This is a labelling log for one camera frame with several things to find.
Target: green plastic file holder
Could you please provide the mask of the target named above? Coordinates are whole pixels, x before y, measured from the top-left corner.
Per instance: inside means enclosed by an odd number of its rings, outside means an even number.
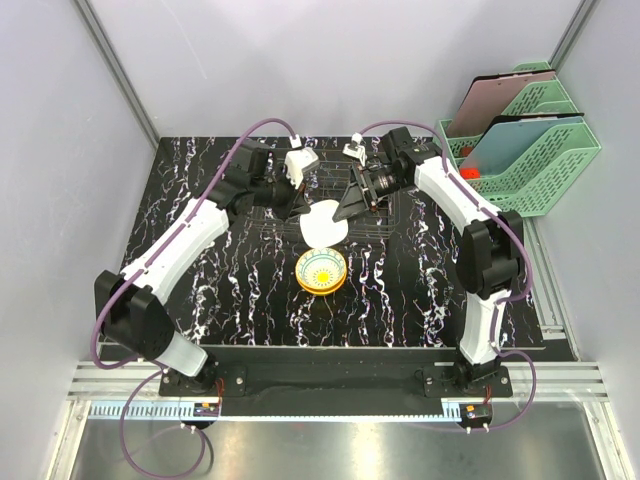
[[[538,70],[548,64],[519,65],[514,71]],[[505,112],[562,113],[577,112],[575,104],[559,80],[538,82],[548,84],[536,93],[532,100],[529,85],[507,107]],[[482,135],[475,137],[448,138],[446,130],[451,120],[438,122],[437,128],[446,143],[444,150],[452,163],[458,167],[464,157],[461,149],[475,147]],[[468,180],[478,193],[502,210],[516,210],[523,217],[545,215],[567,191],[575,179],[593,160],[601,146],[586,123],[558,125],[549,129],[500,175]]]

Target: blue folder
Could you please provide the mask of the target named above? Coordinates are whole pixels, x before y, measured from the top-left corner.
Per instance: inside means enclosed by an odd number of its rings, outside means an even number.
[[[582,121],[582,114],[496,117],[460,168],[477,168],[481,176],[499,175],[551,127]]]

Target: table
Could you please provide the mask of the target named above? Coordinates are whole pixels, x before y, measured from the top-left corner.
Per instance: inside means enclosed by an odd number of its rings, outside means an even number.
[[[162,139],[123,265],[178,218],[235,140]],[[286,137],[260,140],[288,146]],[[348,180],[341,154],[347,140],[304,139],[322,162],[308,186],[311,200],[340,199]],[[368,150],[377,150],[378,138],[366,141]],[[459,236],[446,215],[414,189],[396,194],[387,209],[359,222],[335,247],[349,267],[344,286],[316,297],[295,278],[296,261],[308,249],[295,222],[284,225],[254,209],[198,257],[177,283],[167,311],[183,334],[202,345],[454,346],[463,331],[466,300],[454,267]],[[531,296],[507,306],[500,340],[503,347],[542,346]]]

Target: gray wall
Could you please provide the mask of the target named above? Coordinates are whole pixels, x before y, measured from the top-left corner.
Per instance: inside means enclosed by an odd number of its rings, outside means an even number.
[[[450,117],[476,75],[548,59],[579,0],[92,4],[161,135],[344,135]]]
[[[152,159],[70,1],[0,2],[0,477],[41,478]]]
[[[640,472],[640,3],[603,1],[560,74],[603,150],[540,220],[586,360]]]

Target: black base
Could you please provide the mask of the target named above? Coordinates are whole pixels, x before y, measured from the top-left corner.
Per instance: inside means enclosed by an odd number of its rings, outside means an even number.
[[[566,340],[546,341],[545,346],[543,350],[526,351],[534,362],[575,360]],[[246,366],[244,395],[225,400],[225,416],[232,417],[441,414],[440,399],[425,396],[422,370],[435,363],[459,360],[458,352],[452,348],[203,348],[217,358],[219,369]],[[100,353],[103,361],[118,361],[130,355],[127,349],[111,344]],[[503,359],[503,365],[518,362],[515,356]],[[165,385],[160,385],[160,394],[171,396]],[[225,387],[232,386],[233,381],[227,381],[225,375]],[[216,395],[215,387],[213,390],[210,396]],[[454,396],[453,390],[446,393]]]
[[[247,368],[245,366],[221,365],[216,371],[215,380],[219,379],[224,382],[223,396],[225,398],[244,396],[247,382]],[[194,386],[192,379],[175,370],[169,370],[169,373],[162,374],[158,391],[158,395],[161,397],[204,397],[217,394],[215,383],[207,389],[202,389],[199,388],[199,385]]]
[[[458,422],[465,430],[488,428],[493,420],[493,406],[490,403],[460,405],[461,420]]]
[[[461,388],[454,383],[455,375],[451,366],[428,366],[420,372],[424,384],[424,394],[429,398],[484,397],[489,385],[492,397],[510,398],[513,396],[509,369],[505,366],[499,367],[496,375],[478,380],[468,388]]]

